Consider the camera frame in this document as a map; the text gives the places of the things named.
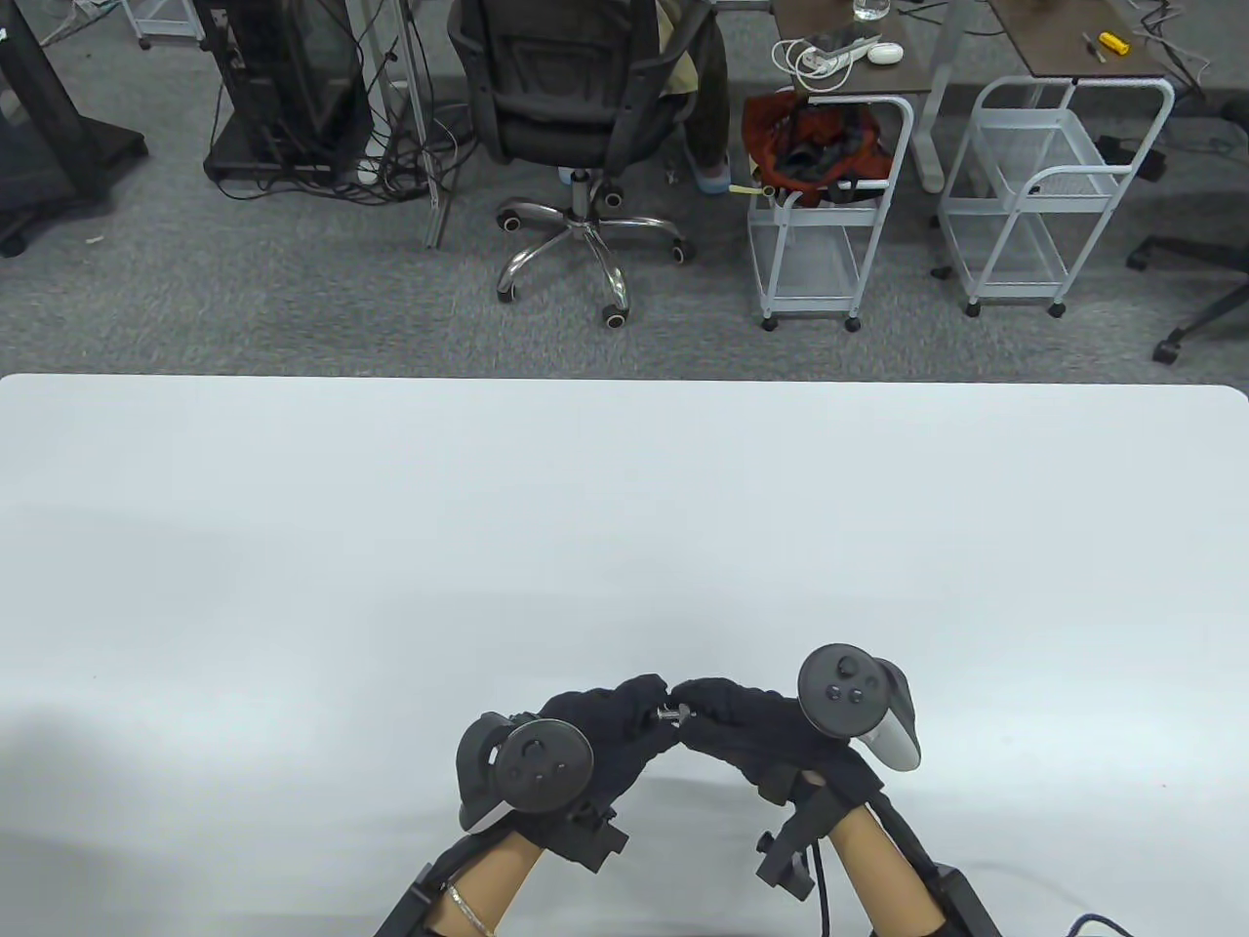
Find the person's right hand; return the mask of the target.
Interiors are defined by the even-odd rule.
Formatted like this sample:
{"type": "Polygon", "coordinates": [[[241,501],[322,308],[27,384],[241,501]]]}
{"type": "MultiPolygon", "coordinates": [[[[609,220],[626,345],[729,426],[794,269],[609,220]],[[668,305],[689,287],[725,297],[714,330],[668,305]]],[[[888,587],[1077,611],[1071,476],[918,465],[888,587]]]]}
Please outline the person's right hand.
{"type": "Polygon", "coordinates": [[[802,803],[824,787],[853,810],[882,793],[866,760],[847,741],[818,732],[796,698],[704,677],[677,683],[669,701],[689,710],[678,730],[682,745],[733,766],[769,802],[802,803]]]}

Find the person's left hand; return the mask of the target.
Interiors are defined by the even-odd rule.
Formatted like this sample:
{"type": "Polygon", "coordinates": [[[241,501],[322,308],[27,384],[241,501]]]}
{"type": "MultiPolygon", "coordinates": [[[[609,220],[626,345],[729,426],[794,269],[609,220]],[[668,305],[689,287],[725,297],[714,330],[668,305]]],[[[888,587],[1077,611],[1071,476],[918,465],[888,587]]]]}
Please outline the person's left hand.
{"type": "Polygon", "coordinates": [[[615,688],[570,691],[540,710],[545,720],[580,730],[593,752],[585,798],[598,808],[613,806],[644,768],[678,745],[678,727],[659,718],[668,705],[668,683],[658,673],[639,673],[615,688]]]}

